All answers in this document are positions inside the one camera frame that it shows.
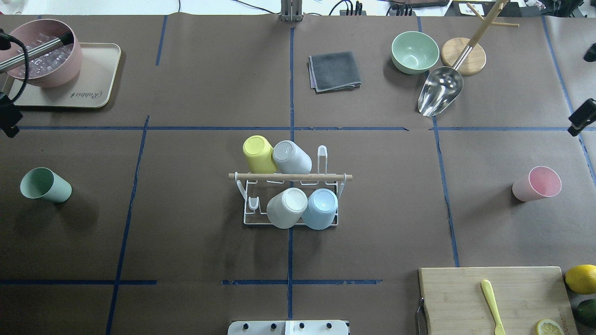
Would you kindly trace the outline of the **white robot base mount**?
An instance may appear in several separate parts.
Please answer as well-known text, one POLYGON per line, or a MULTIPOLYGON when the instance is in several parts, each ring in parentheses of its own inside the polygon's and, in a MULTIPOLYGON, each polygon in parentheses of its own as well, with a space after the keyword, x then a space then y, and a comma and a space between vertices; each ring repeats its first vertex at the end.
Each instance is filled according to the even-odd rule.
POLYGON ((228 327, 228 335, 349 335, 349 322, 344 320, 270 320, 236 321, 228 327))

